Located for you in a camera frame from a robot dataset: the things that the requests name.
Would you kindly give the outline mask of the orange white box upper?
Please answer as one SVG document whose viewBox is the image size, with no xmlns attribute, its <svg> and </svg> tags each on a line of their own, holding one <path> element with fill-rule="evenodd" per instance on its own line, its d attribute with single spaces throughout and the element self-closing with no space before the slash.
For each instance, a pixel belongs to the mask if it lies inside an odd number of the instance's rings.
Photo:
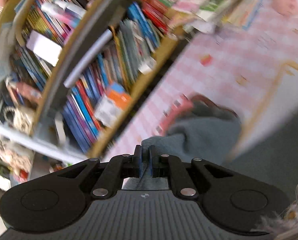
<svg viewBox="0 0 298 240">
<path fill-rule="evenodd" d="M 113 82 L 106 89 L 106 96 L 114 102 L 116 107 L 124 110 L 132 100 L 131 96 L 119 83 Z"/>
</svg>

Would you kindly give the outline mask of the white paper roll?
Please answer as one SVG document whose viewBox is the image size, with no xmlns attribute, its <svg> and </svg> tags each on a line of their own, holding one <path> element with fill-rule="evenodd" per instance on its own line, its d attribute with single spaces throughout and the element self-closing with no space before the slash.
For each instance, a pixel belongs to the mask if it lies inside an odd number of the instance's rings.
<svg viewBox="0 0 298 240">
<path fill-rule="evenodd" d="M 88 51 L 83 55 L 80 61 L 76 64 L 70 74 L 64 81 L 64 86 L 66 88 L 71 88 L 76 83 L 85 68 L 92 62 L 101 49 L 110 41 L 113 37 L 113 33 L 107 29 L 88 49 Z"/>
</svg>

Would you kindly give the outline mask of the grey fleece garment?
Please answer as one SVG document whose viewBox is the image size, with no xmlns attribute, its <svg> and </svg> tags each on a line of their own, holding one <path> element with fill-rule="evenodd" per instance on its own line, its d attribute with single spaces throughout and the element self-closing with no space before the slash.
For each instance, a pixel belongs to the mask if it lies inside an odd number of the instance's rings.
<svg viewBox="0 0 298 240">
<path fill-rule="evenodd" d="M 182 161 L 202 158 L 217 165 L 224 162 L 241 132 L 239 117 L 220 106 L 196 101 L 189 109 L 166 118 L 162 135 L 141 142 L 144 153 L 153 146 L 159 154 L 170 154 Z"/>
</svg>

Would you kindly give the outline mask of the orange white box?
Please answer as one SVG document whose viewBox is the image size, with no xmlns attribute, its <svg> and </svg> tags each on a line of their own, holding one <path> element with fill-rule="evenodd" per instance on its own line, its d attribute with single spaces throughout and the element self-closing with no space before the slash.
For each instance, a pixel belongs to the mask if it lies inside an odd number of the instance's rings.
<svg viewBox="0 0 298 240">
<path fill-rule="evenodd" d="M 114 102 L 116 107 L 124 110 L 132 100 L 131 96 L 119 83 L 113 82 L 106 89 L 106 96 Z"/>
<path fill-rule="evenodd" d="M 112 127 L 121 113 L 122 109 L 112 99 L 103 96 L 95 108 L 94 116 L 104 126 Z"/>
</svg>

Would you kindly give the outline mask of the orange white box lower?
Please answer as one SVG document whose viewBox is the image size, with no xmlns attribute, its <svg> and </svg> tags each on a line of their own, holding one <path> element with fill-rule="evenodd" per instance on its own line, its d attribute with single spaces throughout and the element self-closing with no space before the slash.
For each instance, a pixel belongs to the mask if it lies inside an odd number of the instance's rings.
<svg viewBox="0 0 298 240">
<path fill-rule="evenodd" d="M 121 113 L 122 109 L 112 99 L 103 96 L 95 108 L 94 116 L 104 126 L 112 127 Z"/>
</svg>

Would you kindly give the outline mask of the pink checkered table mat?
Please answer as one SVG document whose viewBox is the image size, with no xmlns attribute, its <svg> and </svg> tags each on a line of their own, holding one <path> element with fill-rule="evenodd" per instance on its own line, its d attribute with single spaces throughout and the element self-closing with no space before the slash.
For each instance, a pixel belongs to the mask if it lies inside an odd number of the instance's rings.
<svg viewBox="0 0 298 240">
<path fill-rule="evenodd" d="M 235 156 L 277 129 L 290 114 L 285 110 L 269 117 L 281 100 L 284 82 L 295 81 L 298 88 L 298 72 L 286 65 L 288 61 L 298 63 L 298 15 L 284 17 L 271 3 L 263 0 L 247 31 L 195 35 L 103 161 L 131 154 L 142 140 L 155 135 L 164 113 L 183 95 L 203 94 L 238 114 L 243 129 L 233 150 Z"/>
</svg>

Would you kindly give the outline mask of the row of colourful books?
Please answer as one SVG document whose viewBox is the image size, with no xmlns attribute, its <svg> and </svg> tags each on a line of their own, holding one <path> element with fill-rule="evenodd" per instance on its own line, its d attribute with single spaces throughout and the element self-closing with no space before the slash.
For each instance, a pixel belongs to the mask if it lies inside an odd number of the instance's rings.
<svg viewBox="0 0 298 240">
<path fill-rule="evenodd" d="M 65 132 L 83 153 L 108 128 L 94 116 L 108 86 L 119 83 L 131 96 L 139 76 L 153 69 L 153 55 L 167 31 L 165 21 L 150 3 L 131 3 L 118 26 L 110 29 L 113 37 L 69 90 L 62 110 Z"/>
</svg>

